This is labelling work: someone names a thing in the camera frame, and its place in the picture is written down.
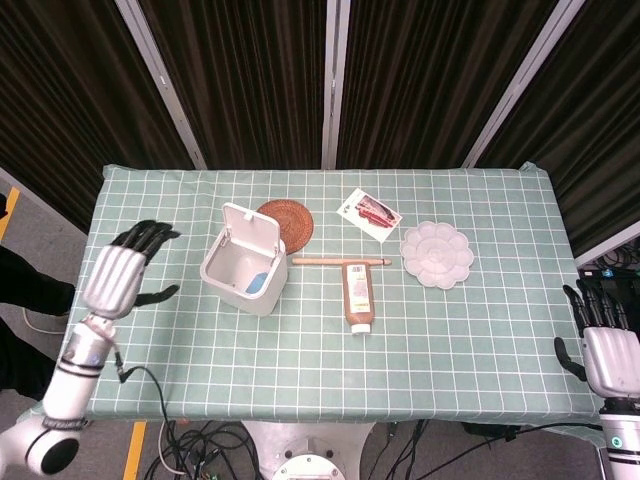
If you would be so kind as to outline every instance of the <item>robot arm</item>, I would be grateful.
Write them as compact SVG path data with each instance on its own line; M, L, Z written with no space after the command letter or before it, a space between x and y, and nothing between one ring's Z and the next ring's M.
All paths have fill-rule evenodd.
M615 299L582 280L577 285L582 297L567 285L564 292L582 337L584 367L571 361L560 338L556 356L604 399L600 420L614 479L640 478L640 341Z
M162 244L180 234L145 220L103 248L83 294L90 313L73 330L43 399L44 417L32 417L0 434L0 478L8 465L53 475L74 459L87 404L115 347L114 320L134 306L162 302L177 290L139 294L145 267Z

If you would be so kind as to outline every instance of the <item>round woven placemat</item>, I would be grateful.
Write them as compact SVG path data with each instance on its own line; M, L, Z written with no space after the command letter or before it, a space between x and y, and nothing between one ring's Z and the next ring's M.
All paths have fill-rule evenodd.
M313 218L307 207L293 200L271 200L258 209L280 224L280 238L287 255L304 247L313 233Z

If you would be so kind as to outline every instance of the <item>table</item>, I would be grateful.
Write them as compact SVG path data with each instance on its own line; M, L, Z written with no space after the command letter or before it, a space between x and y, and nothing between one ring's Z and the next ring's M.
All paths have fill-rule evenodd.
M601 401L554 355L553 338L561 336L580 358L562 292L577 272L549 178L532 164L519 171L108 166L104 177L79 292L100 249L137 221L158 219L182 233L153 259L142 286L152 292L179 283L180 291L117 323L126 365L144 364L156 374L171 417L534 425L597 418ZM356 187L403 216L383 244L336 213ZM313 215L315 230L300 254L392 259L391 266L372 269L370 336L349 332L336 267L289 265L274 313L262 318L221 303L201 281L200 264L222 227L222 205L257 209L276 198L298 200ZM476 260L462 285L425 289L402 268L404 232L425 220L450 223L469 238ZM86 313L77 297L67 335ZM149 378L136 373L121 385L109 367L88 415L161 418Z

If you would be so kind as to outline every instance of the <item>brush handle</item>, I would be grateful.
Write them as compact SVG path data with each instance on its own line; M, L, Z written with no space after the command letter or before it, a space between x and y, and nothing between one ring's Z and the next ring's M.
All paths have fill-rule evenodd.
M367 265L391 265L388 258L318 258L293 257L294 265L344 265L345 263L366 263Z

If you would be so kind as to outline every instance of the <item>black pants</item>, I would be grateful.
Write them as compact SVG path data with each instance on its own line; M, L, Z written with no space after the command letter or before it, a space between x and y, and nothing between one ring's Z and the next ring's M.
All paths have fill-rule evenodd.
M75 287L38 272L21 256L0 246L0 303L49 315L71 308ZM55 362L16 337L0 318L0 389L42 400Z

